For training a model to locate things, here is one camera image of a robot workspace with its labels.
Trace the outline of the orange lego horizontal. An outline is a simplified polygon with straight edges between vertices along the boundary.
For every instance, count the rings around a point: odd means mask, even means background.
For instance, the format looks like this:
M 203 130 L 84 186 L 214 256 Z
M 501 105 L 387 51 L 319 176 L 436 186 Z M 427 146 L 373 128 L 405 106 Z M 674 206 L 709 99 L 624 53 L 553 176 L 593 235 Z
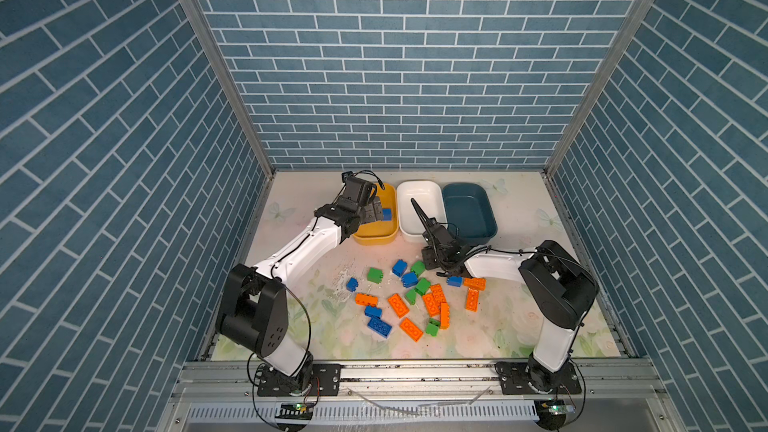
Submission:
M 472 290 L 484 291 L 486 288 L 486 280 L 484 278 L 464 278 L 463 285 Z

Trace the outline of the orange lego vertical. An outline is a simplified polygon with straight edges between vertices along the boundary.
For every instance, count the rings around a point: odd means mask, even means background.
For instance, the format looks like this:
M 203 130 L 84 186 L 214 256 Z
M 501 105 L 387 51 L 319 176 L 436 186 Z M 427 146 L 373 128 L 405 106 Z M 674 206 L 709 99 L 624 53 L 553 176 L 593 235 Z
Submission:
M 480 291 L 469 288 L 467 290 L 465 309 L 471 312 L 477 312 L 479 308 Z

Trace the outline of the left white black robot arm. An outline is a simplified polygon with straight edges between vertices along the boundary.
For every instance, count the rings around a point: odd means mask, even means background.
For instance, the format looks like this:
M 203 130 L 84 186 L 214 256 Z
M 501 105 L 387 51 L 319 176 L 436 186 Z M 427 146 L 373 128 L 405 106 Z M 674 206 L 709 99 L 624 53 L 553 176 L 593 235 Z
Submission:
M 367 169 L 344 172 L 342 188 L 313 213 L 304 230 L 261 262 L 238 264 L 227 275 L 215 319 L 216 332 L 248 349 L 287 382 L 291 394 L 312 388 L 313 356 L 309 346 L 288 337 L 289 288 L 325 254 L 354 235 L 360 226 L 383 217 L 376 193 L 386 188 Z

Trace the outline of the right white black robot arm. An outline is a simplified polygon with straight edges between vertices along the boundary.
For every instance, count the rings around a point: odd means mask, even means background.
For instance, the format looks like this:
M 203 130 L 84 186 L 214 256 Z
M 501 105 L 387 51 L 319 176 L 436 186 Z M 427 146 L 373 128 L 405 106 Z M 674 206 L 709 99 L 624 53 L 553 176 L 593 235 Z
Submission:
M 593 275 L 556 241 L 532 251 L 505 251 L 469 245 L 433 218 L 422 221 L 423 261 L 449 280 L 461 280 L 477 294 L 489 278 L 527 286 L 543 323 L 526 373 L 530 386 L 550 393 L 570 376 L 572 346 L 599 291 Z

